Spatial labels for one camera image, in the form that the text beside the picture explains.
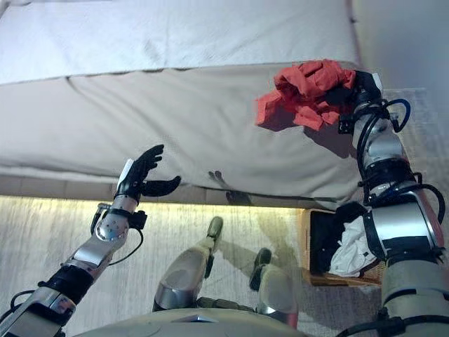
white laundry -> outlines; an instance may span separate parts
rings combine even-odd
[[[344,224],[342,240],[330,261],[329,273],[342,277],[358,277],[360,270],[373,263],[376,257],[370,252],[366,241],[363,217]]]

wicker basket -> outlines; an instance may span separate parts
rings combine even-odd
[[[313,286],[380,286],[382,275],[385,269],[383,262],[368,266],[361,277],[341,277],[328,272],[315,275],[310,272],[310,214],[312,211],[333,213],[320,209],[299,209],[298,210],[298,239],[301,249],[302,276]]]

mattress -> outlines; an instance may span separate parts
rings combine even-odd
[[[356,190],[351,137],[335,127],[255,126],[255,99],[284,66],[204,67],[0,86],[0,173],[114,182],[127,158],[165,145],[152,179],[342,201]]]
[[[31,2],[0,17],[0,84],[321,58],[358,63],[346,0]]]

black cable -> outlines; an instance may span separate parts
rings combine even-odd
[[[139,230],[139,229],[135,229],[135,230],[137,230],[138,232],[139,232],[139,235],[140,235],[140,242],[139,242],[139,244],[138,244],[138,246],[137,247],[135,247],[127,256],[125,256],[124,258],[121,258],[120,260],[117,260],[117,261],[114,261],[113,263],[110,263],[109,265],[116,265],[117,263],[120,263],[120,262],[123,262],[123,261],[125,261],[127,258],[129,258],[131,255],[133,255],[139,248],[140,248],[140,246],[142,246],[142,244],[143,244],[143,233],[142,233],[142,231],[141,230]]]
[[[11,315],[14,311],[8,309],[2,316],[0,316],[0,324],[7,318],[7,316]]]
[[[17,300],[18,297],[31,293],[34,293],[34,290],[25,290],[21,291],[20,293],[16,293],[11,299],[11,302],[9,303],[10,308],[5,313],[3,313],[2,316],[0,316],[0,323],[2,323],[2,321],[4,321],[7,318],[7,316],[11,315],[23,304],[23,303],[17,305],[15,304],[15,300]]]
[[[21,297],[23,295],[27,295],[29,293],[34,293],[34,290],[25,290],[25,291],[21,291],[20,293],[16,293],[13,298],[11,299],[11,302],[9,303],[9,306],[11,308],[12,311],[15,311],[15,307],[17,307],[15,305],[15,300],[17,300],[18,297]]]
[[[14,305],[13,307],[11,307],[10,309],[8,309],[5,313],[3,313],[2,314],[2,316],[0,316],[0,324],[9,316],[9,315],[11,315],[12,313],[14,313],[21,305],[22,305],[23,303],[21,303],[21,304],[17,304],[17,305]]]
[[[404,116],[404,119],[402,120],[401,125],[399,125],[399,123],[397,122],[397,120],[394,120],[394,122],[392,121],[393,127],[394,127],[394,132],[398,133],[401,132],[402,129],[404,128],[404,126],[406,126],[408,119],[410,118],[410,103],[407,100],[404,100],[403,98],[398,98],[396,100],[390,100],[389,102],[387,102],[384,105],[384,108],[386,109],[387,107],[391,106],[391,105],[395,105],[401,103],[402,105],[404,105],[404,107],[406,107],[406,115]]]
[[[421,323],[442,323],[449,324],[449,317],[439,315],[422,315],[414,316],[405,319],[400,317],[392,317],[380,321],[363,323],[354,325],[346,330],[340,332],[336,337],[347,337],[369,330],[380,330],[389,332],[390,335],[395,336],[406,331],[406,327]]]
[[[107,212],[108,212],[110,206],[111,206],[111,205],[105,204],[105,203],[102,203],[102,202],[100,202],[100,203],[98,204],[98,206],[97,206],[97,211],[95,212],[95,214],[94,214],[94,216],[93,216],[93,219],[92,219],[92,223],[91,223],[91,235],[93,234],[93,231],[94,231],[94,229],[95,229],[95,226],[97,225],[97,222],[98,222],[99,219],[100,219],[101,213],[102,213],[103,211],[105,211],[105,212],[103,213],[103,217],[102,217],[102,219],[104,219],[105,216],[107,215]]]
[[[363,126],[362,132],[360,133],[360,136],[358,137],[358,142],[357,142],[357,166],[358,166],[358,171],[360,172],[360,175],[362,177],[362,179],[365,178],[365,169],[363,168],[363,153],[361,151],[361,144],[364,142],[366,145],[366,142],[368,140],[364,140],[365,138],[368,138],[367,135],[369,136],[369,134],[367,133],[368,128],[370,127],[370,125],[372,124],[373,120],[376,118],[375,114],[372,114],[371,117],[369,118],[369,120],[365,123],[365,125]]]

red garment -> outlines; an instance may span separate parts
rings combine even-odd
[[[324,95],[336,86],[351,89],[355,78],[354,70],[332,60],[284,68],[274,77],[276,90],[257,99],[256,125],[273,131],[304,125],[317,131],[323,122],[334,124],[342,108],[329,105]]]

